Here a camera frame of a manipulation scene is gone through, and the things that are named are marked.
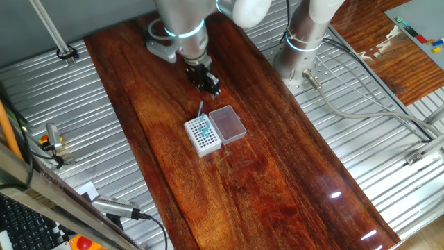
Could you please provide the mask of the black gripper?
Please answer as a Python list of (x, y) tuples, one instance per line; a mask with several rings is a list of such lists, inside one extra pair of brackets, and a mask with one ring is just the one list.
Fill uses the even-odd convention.
[(212, 99), (219, 96), (219, 79), (204, 64), (189, 65), (185, 74), (200, 92), (208, 92)]

